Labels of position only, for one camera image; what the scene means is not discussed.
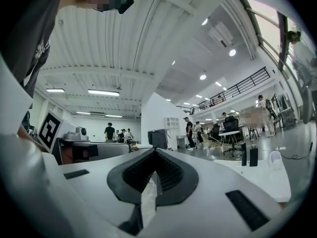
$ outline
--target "fluorescent light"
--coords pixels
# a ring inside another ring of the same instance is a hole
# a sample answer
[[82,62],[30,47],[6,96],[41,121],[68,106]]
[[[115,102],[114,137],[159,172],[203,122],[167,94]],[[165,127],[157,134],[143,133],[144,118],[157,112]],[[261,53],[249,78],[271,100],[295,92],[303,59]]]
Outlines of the fluorescent light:
[[202,23],[202,26],[206,25],[208,22],[208,19],[206,18],[205,21]]
[[90,115],[90,113],[88,113],[88,112],[80,112],[80,111],[76,111],[76,113],[78,113],[78,114],[83,114],[83,115]]
[[106,115],[106,117],[119,117],[119,118],[121,118],[122,116]]
[[50,93],[64,93],[64,89],[61,88],[48,88],[46,89]]
[[112,91],[88,90],[88,92],[92,94],[119,96],[118,92],[112,92]]
[[236,54],[236,50],[230,50],[229,55],[233,57]]

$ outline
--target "black t-shirt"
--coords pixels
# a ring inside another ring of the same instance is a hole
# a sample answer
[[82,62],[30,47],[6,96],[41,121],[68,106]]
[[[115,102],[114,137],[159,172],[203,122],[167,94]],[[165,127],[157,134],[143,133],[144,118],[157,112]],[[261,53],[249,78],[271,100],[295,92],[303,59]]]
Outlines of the black t-shirt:
[[10,6],[1,6],[14,16],[1,31],[0,51],[16,80],[31,97],[39,70],[49,55],[59,2],[14,0]]
[[114,131],[115,131],[115,129],[112,128],[112,127],[110,127],[110,126],[108,126],[108,127],[105,129],[105,133],[107,132],[107,138],[108,138],[109,140],[112,140]]
[[193,128],[193,124],[192,124],[192,122],[191,121],[188,121],[187,122],[187,126],[186,126],[186,134],[187,134],[187,132],[188,132],[188,127],[191,127],[191,128]]

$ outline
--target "gray floor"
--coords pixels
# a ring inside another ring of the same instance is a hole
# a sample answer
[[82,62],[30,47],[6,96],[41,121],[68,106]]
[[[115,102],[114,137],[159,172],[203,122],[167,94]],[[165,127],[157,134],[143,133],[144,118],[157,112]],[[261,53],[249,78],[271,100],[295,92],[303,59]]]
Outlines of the gray floor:
[[[265,134],[263,134],[253,142],[259,146],[259,156],[262,157],[265,157],[276,146],[286,147],[285,151],[280,151],[285,157],[291,158],[294,155],[298,155],[299,158],[304,157],[308,154],[310,143],[312,141],[312,126],[315,126],[314,123],[309,123],[307,125],[298,123],[295,128],[285,131],[277,129],[275,137],[267,138]],[[245,142],[247,146],[251,144],[251,141],[248,138],[245,139]],[[227,152],[225,153],[225,156],[222,156],[219,149],[212,149],[209,154],[207,154],[207,150],[204,150],[202,145],[198,146],[198,149],[194,151],[178,149],[178,152],[209,161],[214,159],[241,160],[239,156],[241,152],[239,151],[235,151],[234,158],[231,158],[231,152]],[[289,203],[304,196],[303,191],[309,185],[311,180],[311,172],[315,164],[314,157],[315,154],[312,150],[309,156],[300,160],[288,160],[283,158],[283,163],[288,174],[292,192],[292,197]]]

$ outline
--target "ceiling light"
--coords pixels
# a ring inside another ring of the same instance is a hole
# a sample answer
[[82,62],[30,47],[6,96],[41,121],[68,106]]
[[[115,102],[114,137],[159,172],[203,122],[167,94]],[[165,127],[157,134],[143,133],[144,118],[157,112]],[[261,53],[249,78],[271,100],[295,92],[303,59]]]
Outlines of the ceiling light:
[[90,113],[88,113],[88,112],[80,112],[80,111],[76,111],[76,113],[78,113],[78,114],[83,114],[83,115],[90,115]]
[[46,89],[50,93],[64,93],[64,89],[61,88],[48,88]]
[[122,116],[106,115],[106,117],[119,117],[119,118],[121,118]]
[[229,55],[233,57],[236,54],[236,50],[230,50]]
[[206,18],[205,21],[202,23],[202,26],[206,25],[208,22],[208,19]]
[[119,96],[118,92],[112,92],[112,91],[88,90],[88,92],[92,94]]

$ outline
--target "black rubber pad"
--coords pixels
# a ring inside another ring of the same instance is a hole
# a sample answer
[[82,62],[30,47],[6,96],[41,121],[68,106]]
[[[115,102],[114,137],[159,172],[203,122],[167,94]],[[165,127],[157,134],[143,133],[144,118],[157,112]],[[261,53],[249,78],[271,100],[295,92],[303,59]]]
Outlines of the black rubber pad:
[[88,170],[83,169],[83,170],[78,170],[78,171],[71,172],[71,173],[66,173],[66,174],[64,174],[64,176],[68,180],[68,179],[80,177],[80,176],[83,176],[86,174],[89,174]]
[[241,191],[234,190],[226,193],[226,196],[252,231],[269,222],[269,219]]

